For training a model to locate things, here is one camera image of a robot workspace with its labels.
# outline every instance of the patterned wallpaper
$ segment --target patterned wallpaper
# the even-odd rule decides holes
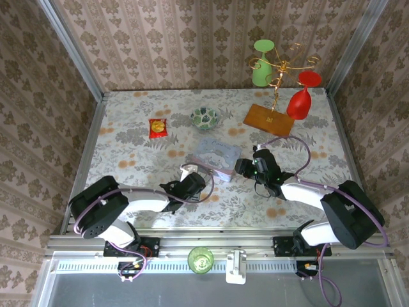
[[[409,1],[389,0],[336,95],[409,290]]]
[[[95,101],[35,0],[0,1],[0,306],[27,306]]]
[[[326,85],[369,0],[54,0],[104,91],[252,87],[253,44],[305,45]],[[286,80],[283,86],[293,86]]]

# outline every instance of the gold mug tree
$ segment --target gold mug tree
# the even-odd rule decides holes
[[[294,62],[298,59],[304,51],[301,44],[294,43],[289,48],[290,50],[298,50],[298,54],[291,61],[280,59],[279,53],[271,40],[258,40],[254,43],[254,48],[261,52],[261,58],[254,58],[249,61],[249,66],[253,69],[253,84],[260,87],[274,87],[274,101],[271,109],[253,104],[244,119],[244,124],[275,134],[276,136],[287,136],[291,132],[294,120],[303,120],[308,115],[308,111],[311,107],[311,96],[308,93],[308,87],[317,86],[321,83],[321,77],[316,72],[306,70],[300,73],[298,76],[299,81],[297,81],[290,72],[292,70],[312,69],[317,65],[320,59],[315,56],[310,56],[307,58],[310,66],[292,67],[291,61]],[[265,56],[267,52],[273,49],[278,59],[278,63],[276,64],[270,63]],[[275,110],[279,99],[278,89],[282,84],[284,75],[288,75],[297,84],[304,86],[303,90],[295,93],[291,98],[287,107],[287,114]]]

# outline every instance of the table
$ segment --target table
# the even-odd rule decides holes
[[[278,112],[299,89],[280,89]],[[127,185],[157,187],[180,178],[179,167],[189,162],[200,139],[211,136],[242,148],[242,157],[252,157],[252,146],[275,136],[244,125],[251,104],[270,107],[273,89],[167,90],[111,92],[107,100],[86,186],[105,175]],[[300,176],[316,182],[340,184],[351,178],[327,96],[323,88],[310,89],[313,105],[309,116],[296,121],[291,135],[310,146],[312,160]],[[219,110],[213,130],[201,131],[190,122],[197,107]],[[167,118],[168,136],[149,139],[149,118]],[[280,140],[270,147],[284,171],[295,172],[307,160],[296,141]],[[296,201],[263,198],[254,192],[254,181],[234,176],[231,182],[215,179],[210,199],[184,205],[174,215],[157,212],[127,212],[121,219],[138,228],[197,227],[297,227],[324,213]],[[259,193],[266,191],[259,187]]]

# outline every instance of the cable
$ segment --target cable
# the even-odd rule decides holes
[[[202,165],[197,164],[197,163],[193,163],[193,162],[183,164],[183,165],[181,165],[181,167],[188,166],[188,165],[195,165],[195,166],[198,166],[198,167],[202,167]],[[86,207],[84,211],[82,211],[82,212],[80,213],[80,215],[77,217],[77,219],[75,219],[74,232],[75,232],[75,233],[78,233],[79,235],[82,234],[82,233],[81,233],[81,230],[80,230],[79,227],[78,227],[78,225],[79,225],[79,223],[81,222],[82,218],[84,218],[84,216],[85,216],[97,203],[100,203],[102,200],[106,199],[106,197],[108,197],[108,196],[111,196],[111,195],[113,195],[113,194],[120,193],[120,192],[128,192],[128,193],[151,192],[151,193],[153,193],[153,194],[159,194],[159,195],[163,195],[163,196],[172,198],[172,199],[177,200],[177,201],[180,201],[180,202],[182,202],[182,203],[189,203],[189,204],[202,203],[202,202],[206,201],[206,200],[212,195],[213,189],[214,189],[214,187],[215,187],[215,180],[214,180],[214,178],[213,178],[212,172],[211,172],[211,171],[208,171],[208,170],[207,170],[206,168],[204,168],[204,167],[202,167],[202,168],[204,169],[205,173],[210,176],[210,180],[212,181],[212,186],[211,186],[211,188],[210,188],[209,194],[208,194],[205,198],[203,198],[202,200],[199,200],[199,201],[183,200],[183,199],[181,199],[181,198],[178,198],[178,197],[175,197],[175,196],[173,196],[173,195],[167,194],[166,192],[158,191],[158,190],[155,190],[155,189],[148,189],[148,188],[144,188],[144,187],[116,189],[116,190],[113,190],[113,191],[109,191],[108,193],[105,193],[104,195],[98,197],[98,198],[97,198],[95,201],[93,201],[88,207]]]
[[[331,186],[329,186],[329,185],[318,184],[318,183],[316,183],[316,182],[310,182],[310,181],[306,181],[306,180],[299,179],[298,174],[299,174],[303,169],[305,169],[305,168],[308,166],[308,164],[310,163],[310,161],[311,161],[311,151],[310,151],[310,149],[309,149],[309,147],[308,147],[308,144],[307,144],[304,140],[302,140],[302,139],[300,139],[300,138],[298,138],[298,137],[296,137],[296,136],[282,136],[282,137],[278,137],[278,138],[272,139],[272,140],[270,140],[270,141],[268,141],[268,142],[266,142],[266,143],[264,143],[264,144],[257,145],[257,148],[260,149],[260,148],[262,148],[262,147],[266,147],[266,145],[269,145],[269,144],[271,144],[271,143],[273,143],[273,142],[275,142],[275,141],[278,141],[279,139],[288,139],[288,138],[290,138],[290,139],[296,139],[297,141],[301,142],[301,143],[304,145],[304,147],[305,147],[305,149],[307,150],[307,153],[308,153],[308,160],[307,160],[307,162],[306,162],[300,169],[298,169],[298,170],[295,172],[295,174],[294,174],[294,177],[296,178],[296,180],[297,180],[298,182],[300,182],[301,184],[309,185],[309,186],[311,186],[311,187],[317,187],[317,188],[319,188],[319,189],[324,189],[324,190],[328,189],[328,190],[330,190],[330,191],[336,192],[336,193],[338,193],[338,194],[344,196],[347,200],[351,201],[354,205],[356,205],[360,210],[362,210],[362,211],[370,218],[370,220],[375,224],[375,226],[377,227],[377,229],[379,229],[379,231],[381,232],[382,237],[383,237],[383,243],[382,243],[382,244],[373,244],[373,243],[366,242],[366,241],[364,242],[364,244],[367,245],[367,246],[375,247],[375,248],[384,248],[384,247],[388,246],[388,245],[389,245],[388,236],[387,236],[385,230],[383,229],[382,225],[381,225],[381,224],[379,223],[379,221],[374,217],[374,215],[372,215],[372,213],[370,213],[370,211],[369,211],[368,209],[366,209],[359,201],[357,201],[355,198],[351,197],[350,195],[346,194],[345,192],[343,192],[343,191],[337,189],[336,187],[331,187]],[[322,276],[322,266],[323,266],[324,254],[325,254],[325,250],[326,250],[329,246],[330,246],[330,244],[329,244],[329,243],[326,243],[326,244],[324,245],[322,251],[321,251],[321,256],[320,256],[319,264],[318,264],[318,281],[320,282],[321,293],[322,293],[323,297],[325,298],[325,300],[327,301],[327,303],[328,303],[331,307],[340,307],[341,304],[342,304],[342,301],[343,301],[343,298],[342,298],[342,295],[341,295],[341,291],[339,290],[338,286],[337,286],[331,279]],[[333,288],[337,290],[337,292],[338,292],[338,294],[339,294],[339,303],[338,303],[337,305],[333,305],[333,304],[329,301],[329,299],[328,299],[328,297],[327,297],[327,294],[325,293],[325,290],[324,290],[323,281],[326,281],[326,282],[330,283],[330,284],[333,286]]]
[[[146,265],[148,264],[148,260],[146,259],[146,257],[144,255],[142,255],[141,253],[138,253],[137,251],[128,251],[126,249],[120,248],[119,246],[115,245],[114,243],[110,242],[109,243],[113,248],[117,249],[118,251],[122,251],[124,253],[130,253],[130,254],[134,254],[137,255],[139,257],[141,257],[143,259],[143,266],[142,268],[139,270],[138,273],[136,273],[135,276],[130,277],[130,279],[134,280],[136,279],[139,275],[142,274],[142,272],[145,270]],[[122,272],[124,269],[126,269],[127,267],[122,268],[121,272],[120,272],[120,276],[122,277]]]
[[[258,196],[261,196],[261,197],[264,197],[264,198],[270,198],[270,197],[271,197],[271,195],[265,196],[265,195],[261,195],[261,194],[259,194],[259,193],[257,192],[257,182],[254,183],[254,192],[256,192],[256,194],[257,194]]]

